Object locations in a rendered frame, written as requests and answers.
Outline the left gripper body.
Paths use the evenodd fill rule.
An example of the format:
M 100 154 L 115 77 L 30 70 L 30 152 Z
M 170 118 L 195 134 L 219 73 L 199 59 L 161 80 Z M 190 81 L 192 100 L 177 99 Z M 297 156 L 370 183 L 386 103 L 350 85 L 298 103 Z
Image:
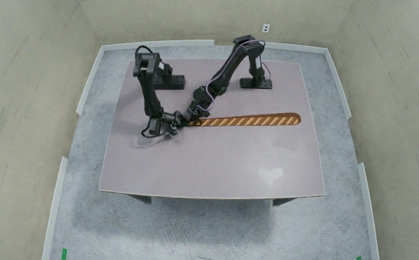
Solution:
M 196 103 L 196 104 L 194 104 Z M 209 108 L 209 106 L 211 105 L 210 103 L 206 102 L 206 101 L 192 101 L 190 104 L 190 109 L 194 112 L 194 111 L 198 111 L 197 115 L 201 115 L 201 117 L 208 117 L 210 115 L 210 113 L 208 111 L 203 111 L 201 108 L 197 107 L 195 110 L 193 110 L 194 106 L 201 106 L 203 109 L 207 109 Z

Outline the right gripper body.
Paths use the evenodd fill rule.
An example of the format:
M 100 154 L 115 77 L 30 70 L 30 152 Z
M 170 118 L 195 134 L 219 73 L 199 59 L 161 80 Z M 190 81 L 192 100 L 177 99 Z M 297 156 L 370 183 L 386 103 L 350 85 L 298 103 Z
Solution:
M 162 123 L 169 124 L 169 130 L 172 130 L 172 127 L 177 126 L 179 124 L 179 115 L 181 112 L 176 110 L 173 114 L 164 112 L 165 118 L 163 119 Z M 170 132 L 172 134 L 174 131 Z

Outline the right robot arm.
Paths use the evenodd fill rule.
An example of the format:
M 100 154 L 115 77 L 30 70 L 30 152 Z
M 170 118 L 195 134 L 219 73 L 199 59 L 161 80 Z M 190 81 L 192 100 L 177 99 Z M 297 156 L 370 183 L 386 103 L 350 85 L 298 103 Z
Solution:
M 160 60 L 159 53 L 138 53 L 137 57 L 140 69 L 147 68 L 147 70 L 141 70 L 143 73 L 143 76 L 141 76 L 135 62 L 133 76 L 137 77 L 141 84 L 144 96 L 144 110 L 147 116 L 150 114 L 148 102 L 150 105 L 151 120 L 149 134 L 158 135 L 161 131 L 161 122 L 165 116 L 164 108 L 161 107 L 161 103 L 156 96 L 154 85 L 183 85 L 184 75 L 172 75 L 173 69 L 170 67 L 170 64 L 163 63 Z M 144 85 L 146 90 L 144 89 Z M 148 97 L 148 102 L 146 96 Z

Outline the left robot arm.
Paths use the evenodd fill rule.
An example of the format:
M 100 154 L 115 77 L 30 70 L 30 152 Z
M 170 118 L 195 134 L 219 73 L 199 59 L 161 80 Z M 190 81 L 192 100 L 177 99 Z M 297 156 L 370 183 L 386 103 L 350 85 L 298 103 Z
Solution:
M 241 88 L 272 89 L 272 81 L 271 79 L 265 79 L 265 70 L 262 67 L 259 56 L 263 53 L 265 47 L 259 42 L 246 43 L 250 40 L 253 41 L 256 39 L 251 35 L 234 39 L 233 43 L 235 45 L 230 56 L 220 70 L 214 74 L 212 79 L 215 79 L 219 74 L 220 77 L 208 85 L 208 92 L 214 99 L 227 91 L 231 76 L 247 55 L 250 63 L 249 73 L 252 75 L 252 79 L 240 78 Z M 246 44 L 239 48 L 239 45 L 242 43 Z M 213 101 L 209 94 L 206 92 L 206 86 L 201 85 L 193 92 L 193 98 L 195 101 L 206 101 L 211 104 Z

